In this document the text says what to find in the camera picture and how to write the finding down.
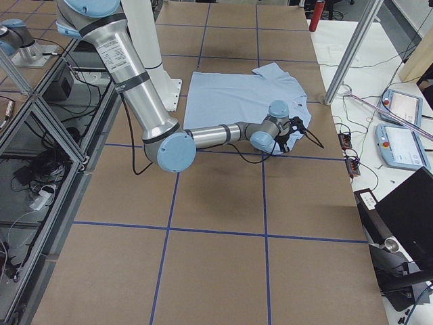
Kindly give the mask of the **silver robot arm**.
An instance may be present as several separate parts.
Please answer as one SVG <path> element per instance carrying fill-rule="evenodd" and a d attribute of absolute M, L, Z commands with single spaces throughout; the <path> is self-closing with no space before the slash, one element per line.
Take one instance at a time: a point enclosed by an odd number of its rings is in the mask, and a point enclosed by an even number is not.
<path fill-rule="evenodd" d="M 148 160 L 161 169 L 178 173 L 194 161 L 198 148 L 248 141 L 273 155 L 288 152 L 293 133 L 305 134 L 302 119 L 289 116 L 288 105 L 270 104 L 261 123 L 237 122 L 183 130 L 165 109 L 151 78 L 127 33 L 127 17 L 119 1 L 57 1 L 58 31 L 92 44 L 107 68 L 122 101 L 129 105 L 143 133 Z"/>

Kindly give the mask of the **third robot base arm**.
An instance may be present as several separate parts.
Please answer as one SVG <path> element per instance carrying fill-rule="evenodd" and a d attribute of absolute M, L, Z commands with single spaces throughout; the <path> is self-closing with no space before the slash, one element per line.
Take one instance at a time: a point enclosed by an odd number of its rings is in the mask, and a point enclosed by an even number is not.
<path fill-rule="evenodd" d="M 1 22 L 1 49 L 18 67 L 41 68 L 57 53 L 56 45 L 40 44 L 21 19 Z"/>

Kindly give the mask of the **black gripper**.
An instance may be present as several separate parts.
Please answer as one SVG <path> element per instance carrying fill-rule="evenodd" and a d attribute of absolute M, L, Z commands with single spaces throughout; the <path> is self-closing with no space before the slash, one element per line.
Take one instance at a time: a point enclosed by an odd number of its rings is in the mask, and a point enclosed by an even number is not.
<path fill-rule="evenodd" d="M 281 124 L 281 127 L 279 128 L 279 133 L 275 137 L 275 141 L 277 145 L 279 146 L 279 150 L 281 152 L 289 152 L 290 149 L 288 148 L 287 141 L 289 140 L 291 134 L 295 132 L 299 132 L 301 134 L 304 133 L 304 124 L 303 120 L 300 119 L 298 116 L 295 116 L 293 118 L 289 118 L 286 122 L 283 122 Z"/>

